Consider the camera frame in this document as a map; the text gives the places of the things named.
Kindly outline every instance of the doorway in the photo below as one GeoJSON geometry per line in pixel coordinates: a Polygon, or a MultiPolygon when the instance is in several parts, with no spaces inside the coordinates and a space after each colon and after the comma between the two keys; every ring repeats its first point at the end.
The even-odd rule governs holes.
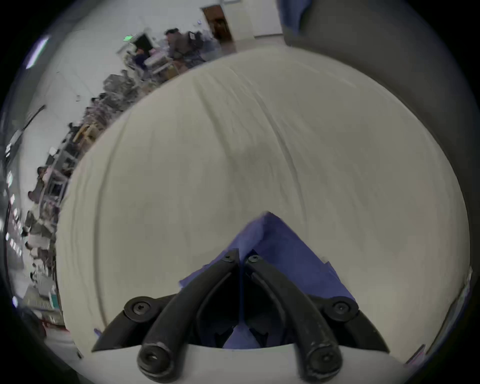
{"type": "Polygon", "coordinates": [[[215,39],[220,43],[228,43],[232,41],[232,35],[228,27],[227,19],[220,5],[212,5],[202,8],[205,19],[207,19],[210,30],[215,39]]]}

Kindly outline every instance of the person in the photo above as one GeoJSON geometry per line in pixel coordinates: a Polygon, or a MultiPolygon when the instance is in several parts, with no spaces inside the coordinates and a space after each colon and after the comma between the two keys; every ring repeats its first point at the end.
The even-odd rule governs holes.
{"type": "Polygon", "coordinates": [[[205,62],[198,50],[203,45],[200,32],[180,33],[178,28],[169,29],[165,32],[168,41],[168,56],[173,59],[179,72],[184,72],[198,64],[205,62]]]}
{"type": "Polygon", "coordinates": [[[30,256],[33,260],[41,260],[43,265],[47,268],[51,268],[53,265],[54,253],[49,252],[41,248],[33,248],[28,242],[25,243],[25,248],[30,251],[30,256]]]}
{"type": "Polygon", "coordinates": [[[26,246],[27,243],[25,243],[25,247],[29,249],[29,247],[32,248],[41,248],[45,250],[49,250],[50,248],[50,239],[47,237],[42,236],[40,233],[30,233],[28,231],[28,228],[23,227],[21,237],[27,237],[27,243],[28,247],[26,246]]]}
{"type": "Polygon", "coordinates": [[[145,51],[141,48],[137,49],[137,54],[133,58],[135,64],[137,64],[144,72],[146,72],[147,66],[145,65],[145,60],[147,60],[147,55],[145,55],[145,51]]]}
{"type": "Polygon", "coordinates": [[[181,34],[178,28],[169,29],[165,32],[168,41],[168,57],[174,60],[181,60],[191,52],[188,37],[181,34]]]}
{"type": "Polygon", "coordinates": [[[52,167],[38,167],[36,169],[36,172],[38,174],[38,178],[41,179],[45,184],[48,183],[48,179],[50,179],[50,176],[52,175],[53,169],[52,167]]]}
{"type": "Polygon", "coordinates": [[[37,179],[36,186],[33,191],[28,191],[28,198],[34,203],[38,204],[40,201],[40,195],[45,187],[45,183],[41,178],[37,179]]]}

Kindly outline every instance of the desk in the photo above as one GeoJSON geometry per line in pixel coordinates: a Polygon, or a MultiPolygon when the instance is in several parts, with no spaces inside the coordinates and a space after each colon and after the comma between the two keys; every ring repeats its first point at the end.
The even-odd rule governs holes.
{"type": "Polygon", "coordinates": [[[163,53],[163,52],[154,53],[152,56],[150,56],[149,58],[147,58],[147,59],[144,61],[144,64],[145,64],[148,68],[152,68],[155,64],[157,64],[159,61],[161,61],[165,56],[166,56],[166,55],[165,55],[165,53],[163,53]]]}
{"type": "Polygon", "coordinates": [[[180,74],[177,67],[173,64],[173,61],[169,61],[168,63],[162,65],[161,67],[156,68],[155,70],[152,71],[152,74],[156,75],[157,73],[162,72],[163,70],[167,69],[170,66],[173,66],[175,68],[175,71],[177,72],[177,75],[180,74]]]}

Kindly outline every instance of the wrinkled white fabric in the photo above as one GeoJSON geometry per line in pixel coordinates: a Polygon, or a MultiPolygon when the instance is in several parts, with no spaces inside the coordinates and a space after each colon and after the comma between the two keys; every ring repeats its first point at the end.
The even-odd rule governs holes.
{"type": "Polygon", "coordinates": [[[332,263],[393,356],[433,341],[469,262],[450,164],[369,77],[270,47],[163,85],[75,170],[57,270],[81,352],[126,301],[175,293],[265,210],[332,263]]]}

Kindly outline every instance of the equipment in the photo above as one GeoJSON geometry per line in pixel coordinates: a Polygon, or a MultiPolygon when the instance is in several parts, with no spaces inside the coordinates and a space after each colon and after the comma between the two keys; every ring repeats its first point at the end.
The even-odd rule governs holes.
{"type": "MultiPolygon", "coordinates": [[[[339,373],[343,361],[339,346],[388,353],[352,297],[306,295],[255,250],[242,255],[249,248],[245,241],[259,231],[262,239],[276,237],[276,244],[284,243],[283,249],[289,249],[288,242],[295,263],[308,263],[310,255],[300,249],[306,245],[278,217],[267,213],[233,241],[232,245],[243,244],[240,251],[229,247],[186,279],[178,294],[129,300],[92,351],[141,345],[138,368],[159,383],[181,376],[186,344],[267,348],[294,343],[300,377],[308,382],[325,381],[339,373]]],[[[263,249],[262,240],[255,244],[263,249]]]]}

